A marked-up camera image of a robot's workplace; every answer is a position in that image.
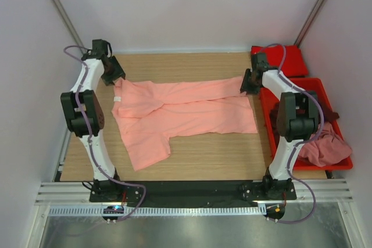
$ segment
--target crumpled pink cloth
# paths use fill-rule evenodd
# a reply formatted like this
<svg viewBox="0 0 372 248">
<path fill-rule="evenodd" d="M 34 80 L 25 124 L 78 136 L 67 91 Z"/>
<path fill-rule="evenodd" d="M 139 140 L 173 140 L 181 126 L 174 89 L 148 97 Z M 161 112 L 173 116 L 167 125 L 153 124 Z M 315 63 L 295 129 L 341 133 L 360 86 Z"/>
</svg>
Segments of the crumpled pink cloth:
<svg viewBox="0 0 372 248">
<path fill-rule="evenodd" d="M 351 147 L 335 133 L 331 123 L 326 122 L 319 138 L 304 144 L 298 157 L 315 166 L 324 167 L 339 163 L 352 152 Z"/>
<path fill-rule="evenodd" d="M 169 84 L 119 79 L 112 113 L 133 169 L 168 158 L 173 136 L 257 133 L 241 83 L 242 77 Z"/>
</svg>

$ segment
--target wooden table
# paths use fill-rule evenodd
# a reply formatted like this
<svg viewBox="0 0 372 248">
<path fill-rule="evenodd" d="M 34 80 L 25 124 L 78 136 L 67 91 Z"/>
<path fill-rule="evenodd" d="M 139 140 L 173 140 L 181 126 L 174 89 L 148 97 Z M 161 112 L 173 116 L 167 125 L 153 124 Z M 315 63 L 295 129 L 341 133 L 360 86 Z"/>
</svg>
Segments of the wooden table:
<svg viewBox="0 0 372 248">
<path fill-rule="evenodd" d="M 180 82 L 241 76 L 251 66 L 249 53 L 117 55 L 130 81 Z M 261 179 L 271 163 L 269 140 L 258 96 L 249 96 L 258 134 L 203 134 L 170 140 L 171 156 L 134 172 L 111 114 L 113 88 L 100 81 L 96 95 L 105 114 L 106 147 L 121 180 Z M 324 171 L 295 171 L 299 178 L 326 178 Z M 83 144 L 72 135 L 61 181 L 93 179 Z"/>
</svg>

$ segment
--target purple cable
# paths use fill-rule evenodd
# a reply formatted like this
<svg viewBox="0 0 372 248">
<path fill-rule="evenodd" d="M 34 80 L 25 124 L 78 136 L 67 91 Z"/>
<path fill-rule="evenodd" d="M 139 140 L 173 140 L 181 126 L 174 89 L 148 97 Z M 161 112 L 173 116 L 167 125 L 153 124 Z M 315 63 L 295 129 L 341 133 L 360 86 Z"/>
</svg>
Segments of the purple cable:
<svg viewBox="0 0 372 248">
<path fill-rule="evenodd" d="M 97 167 L 97 169 L 109 180 L 117 183 L 117 184 L 120 184 L 120 185 L 123 185 L 123 186 L 129 186 L 129 187 L 140 187 L 144 190 L 143 194 L 142 194 L 142 197 L 140 198 L 138 204 L 125 216 L 122 216 L 120 218 L 117 219 L 117 222 L 120 222 L 120 221 L 124 221 L 126 219 L 128 219 L 131 215 L 134 214 L 134 212 L 141 206 L 142 202 L 144 201 L 145 199 L 145 196 L 146 196 L 146 187 L 142 184 L 132 184 L 132 183 L 126 183 L 126 182 L 122 182 L 122 181 L 119 181 L 119 180 L 116 180 L 112 177 L 110 177 L 107 173 L 105 173 L 105 171 L 100 167 L 100 165 L 98 164 L 96 158 L 94 157 L 94 153 L 93 153 L 93 147 L 92 147 L 92 136 L 93 136 L 93 133 L 92 133 L 92 127 L 91 127 L 91 124 L 89 123 L 89 119 L 88 119 L 88 116 L 86 114 L 86 112 L 84 111 L 84 108 L 83 106 L 81 105 L 80 103 L 80 100 L 79 100 L 79 92 L 81 90 L 81 88 L 83 87 L 83 83 L 85 81 L 85 79 L 87 78 L 87 75 L 88 75 L 88 71 L 89 71 L 89 68 L 88 68 L 88 65 L 86 64 L 85 61 L 81 60 L 80 58 L 78 58 L 77 56 L 74 56 L 72 55 L 71 53 L 67 52 L 68 49 L 70 48 L 80 48 L 80 49 L 85 49 L 86 51 L 88 51 L 89 49 L 83 47 L 83 46 L 78 46 L 78 45 L 70 45 L 70 46 L 67 46 L 63 49 L 63 52 L 65 54 L 67 54 L 68 56 L 72 57 L 73 59 L 79 61 L 83 67 L 85 67 L 85 72 L 84 72 L 84 75 L 79 83 L 79 86 L 77 87 L 77 90 L 76 90 L 76 93 L 75 93 L 75 101 L 77 103 L 77 106 L 78 108 L 80 109 L 80 112 L 81 114 L 83 115 L 83 118 L 85 120 L 85 123 L 88 127 L 88 132 L 89 132 L 89 137 L 88 137 L 88 144 L 89 144 L 89 151 L 90 151 L 90 154 L 91 154 L 91 157 L 92 157 L 92 161 L 93 163 L 95 164 L 95 166 Z M 84 232 L 81 232 L 81 233 L 64 233 L 63 235 L 64 236 L 69 236 L 69 237 L 77 237 L 77 236 L 81 236 L 93 229 L 95 229 L 96 227 L 102 225 L 102 224 L 106 224 L 106 222 L 100 222 L 100 223 L 97 223 L 95 225 L 93 225 L 92 227 L 90 227 L 89 229 L 85 230 Z M 53 238 L 55 236 L 55 233 L 57 233 L 59 230 L 59 227 L 57 226 L 57 228 L 55 229 L 53 235 L 51 236 L 51 239 L 50 241 L 48 242 L 47 244 L 47 247 L 49 247 L 49 245 L 51 244 L 51 242 L 53 241 Z"/>
<path fill-rule="evenodd" d="M 280 46 L 283 47 L 283 57 L 282 57 L 281 63 L 280 63 L 279 68 L 278 68 L 278 77 L 279 77 L 279 78 L 280 78 L 280 79 L 281 79 L 285 84 L 287 84 L 289 87 L 291 87 L 291 88 L 293 88 L 294 90 L 297 90 L 297 91 L 299 91 L 299 92 L 305 94 L 305 95 L 306 95 L 306 96 L 307 96 L 307 97 L 308 97 L 308 98 L 309 98 L 309 99 L 310 99 L 310 100 L 311 100 L 311 101 L 316 105 L 316 107 L 317 107 L 317 109 L 318 109 L 318 111 L 319 111 L 319 115 L 320 115 L 320 127 L 319 127 L 318 131 L 316 132 L 316 134 L 314 135 L 314 137 L 310 138 L 310 139 L 307 140 L 307 141 L 302 141 L 302 142 L 297 143 L 297 144 L 294 146 L 294 148 L 293 148 L 293 150 L 292 150 L 292 152 L 291 152 L 291 155 L 290 155 L 289 158 L 288 158 L 288 162 L 287 162 L 287 171 L 288 171 L 288 175 L 289 175 L 293 180 L 302 183 L 302 184 L 303 184 L 305 187 L 307 187 L 308 190 L 310 191 L 310 193 L 311 193 L 311 195 L 312 195 L 312 197 L 313 197 L 313 208 L 312 208 L 312 210 L 310 211 L 310 213 L 309 213 L 307 216 L 301 218 L 300 220 L 296 220 L 296 221 L 282 221 L 282 220 L 275 220 L 275 219 L 269 218 L 269 220 L 274 221 L 274 222 L 278 222 L 278 223 L 281 223 L 281 224 L 298 224 L 298 223 L 301 223 L 301 222 L 306 221 L 307 219 L 309 219 L 309 218 L 314 214 L 315 209 L 316 209 L 316 207 L 317 207 L 317 203 L 316 203 L 316 197 L 315 197 L 315 194 L 314 194 L 313 189 L 312 189 L 312 188 L 311 188 L 311 187 L 310 187 L 310 186 L 309 186 L 305 181 L 303 181 L 303 180 L 301 180 L 301 179 L 295 177 L 295 176 L 291 173 L 291 171 L 290 171 L 290 168 L 291 168 L 291 162 L 292 162 L 292 159 L 293 159 L 293 157 L 294 157 L 294 155 L 295 155 L 295 152 L 296 152 L 296 150 L 297 150 L 297 147 L 298 147 L 299 145 L 302 145 L 302 144 L 306 144 L 306 143 L 308 143 L 308 142 L 315 141 L 315 140 L 317 140 L 317 138 L 320 136 L 320 134 L 321 134 L 321 132 L 322 132 L 322 130 L 323 130 L 323 127 L 324 127 L 324 114 L 323 114 L 323 110 L 321 109 L 321 106 L 319 105 L 318 101 L 317 101 L 314 97 L 312 97 L 311 94 L 308 94 L 306 91 L 300 89 L 300 88 L 297 87 L 296 85 L 293 85 L 292 83 L 290 83 L 289 81 L 287 81 L 287 80 L 286 80 L 286 79 L 281 75 L 281 68 L 282 68 L 282 66 L 283 66 L 283 63 L 284 63 L 285 57 L 286 57 L 286 55 L 287 55 L 287 51 L 285 50 L 285 46 L 284 46 L 284 45 L 282 45 L 282 44 L 270 44 L 270 45 L 265 46 L 264 48 L 262 48 L 259 52 L 262 52 L 262 50 L 264 50 L 264 49 L 266 49 L 266 48 L 269 48 L 269 47 L 271 47 L 271 46 L 278 46 L 278 45 L 280 45 Z"/>
</svg>

